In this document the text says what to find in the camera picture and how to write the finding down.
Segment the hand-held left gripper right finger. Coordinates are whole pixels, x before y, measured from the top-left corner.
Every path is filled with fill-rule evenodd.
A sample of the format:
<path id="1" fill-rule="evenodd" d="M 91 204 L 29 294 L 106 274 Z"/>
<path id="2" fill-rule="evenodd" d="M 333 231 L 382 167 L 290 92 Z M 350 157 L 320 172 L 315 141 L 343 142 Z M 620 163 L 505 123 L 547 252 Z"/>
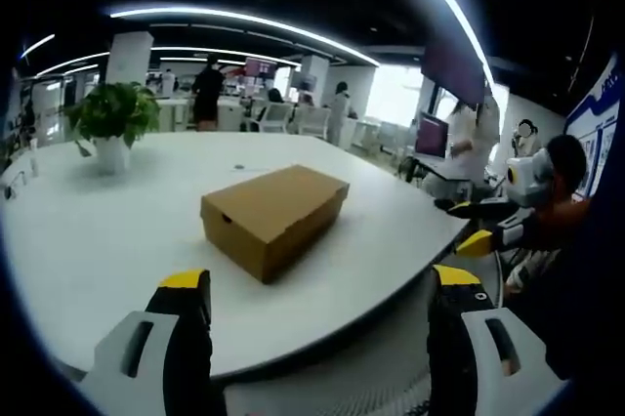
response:
<path id="1" fill-rule="evenodd" d="M 539 415 L 566 388 L 546 346 L 492 304 L 472 273 L 434 266 L 427 350 L 431 415 Z"/>

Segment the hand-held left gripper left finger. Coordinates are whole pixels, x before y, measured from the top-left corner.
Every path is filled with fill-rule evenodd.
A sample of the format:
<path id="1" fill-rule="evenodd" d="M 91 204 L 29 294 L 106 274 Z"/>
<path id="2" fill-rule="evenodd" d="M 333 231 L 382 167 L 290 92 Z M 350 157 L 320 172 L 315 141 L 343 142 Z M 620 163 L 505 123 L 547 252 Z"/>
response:
<path id="1" fill-rule="evenodd" d="M 80 392 L 103 415 L 207 415 L 210 331 L 210 272 L 172 274 L 96 345 Z"/>

